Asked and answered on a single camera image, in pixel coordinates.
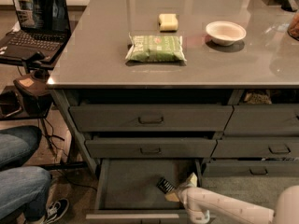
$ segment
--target shoe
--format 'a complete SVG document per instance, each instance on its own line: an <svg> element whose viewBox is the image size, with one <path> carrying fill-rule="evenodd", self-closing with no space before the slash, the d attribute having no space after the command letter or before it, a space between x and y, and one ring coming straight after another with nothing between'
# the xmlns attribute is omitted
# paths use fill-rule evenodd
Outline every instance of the shoe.
<svg viewBox="0 0 299 224"><path fill-rule="evenodd" d="M57 200L52 203L47 210L47 218L44 220L43 224L53 223L61 219L66 213L69 206L69 201L67 199Z"/></svg>

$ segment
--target gray countertop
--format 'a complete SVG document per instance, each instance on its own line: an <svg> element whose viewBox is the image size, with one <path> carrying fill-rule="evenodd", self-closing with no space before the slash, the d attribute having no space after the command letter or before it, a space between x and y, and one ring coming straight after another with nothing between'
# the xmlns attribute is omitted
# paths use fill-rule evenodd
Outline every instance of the gray countertop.
<svg viewBox="0 0 299 224"><path fill-rule="evenodd" d="M158 15L177 13L185 65L134 64L129 33L158 35ZM91 0L49 79L50 88L299 88L293 13L261 0ZM206 25L232 21L247 36L231 47Z"/></svg>

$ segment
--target white bowl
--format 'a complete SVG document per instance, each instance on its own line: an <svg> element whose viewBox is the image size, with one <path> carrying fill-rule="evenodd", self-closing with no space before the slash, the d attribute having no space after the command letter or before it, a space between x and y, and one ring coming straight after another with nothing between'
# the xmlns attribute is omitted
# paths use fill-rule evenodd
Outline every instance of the white bowl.
<svg viewBox="0 0 299 224"><path fill-rule="evenodd" d="M206 32L221 46L230 46L246 36L242 26L229 21L214 21L206 26Z"/></svg>

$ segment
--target laptop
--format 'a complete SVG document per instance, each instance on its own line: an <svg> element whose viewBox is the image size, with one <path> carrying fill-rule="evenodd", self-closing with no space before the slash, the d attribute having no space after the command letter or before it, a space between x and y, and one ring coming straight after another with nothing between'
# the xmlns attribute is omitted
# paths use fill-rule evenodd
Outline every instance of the laptop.
<svg viewBox="0 0 299 224"><path fill-rule="evenodd" d="M51 64L71 36L66 0L13 0L20 30L0 41L0 62L26 60L36 52Z"/></svg>

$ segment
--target person's leg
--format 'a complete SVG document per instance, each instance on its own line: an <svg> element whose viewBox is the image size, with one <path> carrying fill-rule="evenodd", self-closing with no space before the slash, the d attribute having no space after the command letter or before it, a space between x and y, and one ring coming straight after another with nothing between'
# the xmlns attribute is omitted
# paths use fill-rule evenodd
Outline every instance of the person's leg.
<svg viewBox="0 0 299 224"><path fill-rule="evenodd" d="M40 167L21 167L0 172L0 219L24 206L27 221L46 215L50 173Z"/></svg>
<svg viewBox="0 0 299 224"><path fill-rule="evenodd" d="M20 126L0 131L0 168L14 163L22 166L36 152L41 131L36 126Z"/></svg>

